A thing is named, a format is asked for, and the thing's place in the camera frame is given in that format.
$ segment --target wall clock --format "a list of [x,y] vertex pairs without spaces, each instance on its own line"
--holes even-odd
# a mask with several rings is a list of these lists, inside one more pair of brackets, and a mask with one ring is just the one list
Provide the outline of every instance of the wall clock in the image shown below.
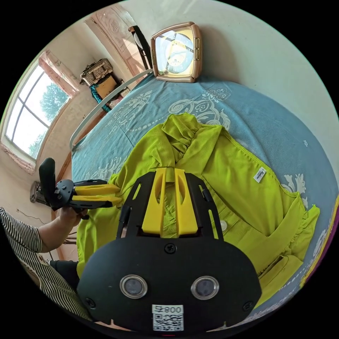
[[201,73],[201,34],[194,22],[177,24],[154,34],[151,57],[157,79],[194,82]]

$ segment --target window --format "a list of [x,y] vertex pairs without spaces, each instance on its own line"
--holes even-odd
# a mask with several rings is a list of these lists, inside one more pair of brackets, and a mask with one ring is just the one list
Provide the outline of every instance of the window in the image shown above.
[[41,144],[69,96],[36,66],[16,96],[6,128],[6,138],[36,160]]

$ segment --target white metal bed frame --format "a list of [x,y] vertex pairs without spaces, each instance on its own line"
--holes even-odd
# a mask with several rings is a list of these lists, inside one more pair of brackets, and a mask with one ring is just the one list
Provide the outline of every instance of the white metal bed frame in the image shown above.
[[72,134],[70,139],[70,150],[72,151],[74,148],[73,142],[81,132],[81,130],[85,127],[85,125],[92,119],[92,117],[97,114],[97,112],[105,105],[107,102],[109,102],[113,97],[115,97],[119,92],[121,92],[123,89],[125,89],[128,85],[132,84],[134,81],[138,80],[139,78],[149,74],[153,73],[153,69],[145,70],[133,78],[129,79],[128,81],[124,82],[122,85],[118,86],[113,92],[111,92],[109,95],[107,95],[106,98],[104,98],[101,102],[99,102],[92,111],[88,114],[88,116],[82,120],[81,124],[78,126],[78,128],[75,130],[75,132]]

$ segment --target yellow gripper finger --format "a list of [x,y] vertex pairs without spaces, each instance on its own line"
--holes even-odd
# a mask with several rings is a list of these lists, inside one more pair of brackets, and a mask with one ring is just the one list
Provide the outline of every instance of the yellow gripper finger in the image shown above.
[[187,186],[185,171],[174,169],[176,187],[176,222],[177,236],[196,234],[198,231],[197,220],[193,210],[190,192]]
[[144,233],[158,234],[162,237],[164,201],[165,201],[166,168],[158,168],[149,197],[142,230]]
[[76,186],[75,191],[77,195],[108,195],[115,194],[120,191],[120,188],[113,184],[104,185],[89,185],[89,186]]
[[73,195],[73,201],[110,201],[113,206],[117,205],[121,202],[121,198],[117,198],[114,195],[94,195],[94,196],[87,196],[87,195]]

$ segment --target blue bedsheet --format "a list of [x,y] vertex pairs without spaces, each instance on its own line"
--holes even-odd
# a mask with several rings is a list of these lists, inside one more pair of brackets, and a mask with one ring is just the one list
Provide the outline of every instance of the blue bedsheet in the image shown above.
[[289,191],[299,191],[307,209],[320,208],[304,264],[279,292],[255,309],[256,319],[285,303],[320,251],[329,228],[338,185],[321,145],[291,112],[239,84],[201,77],[194,84],[158,81],[149,75],[82,139],[72,155],[74,181],[108,180],[154,125],[188,112],[204,124],[221,124],[265,162]]

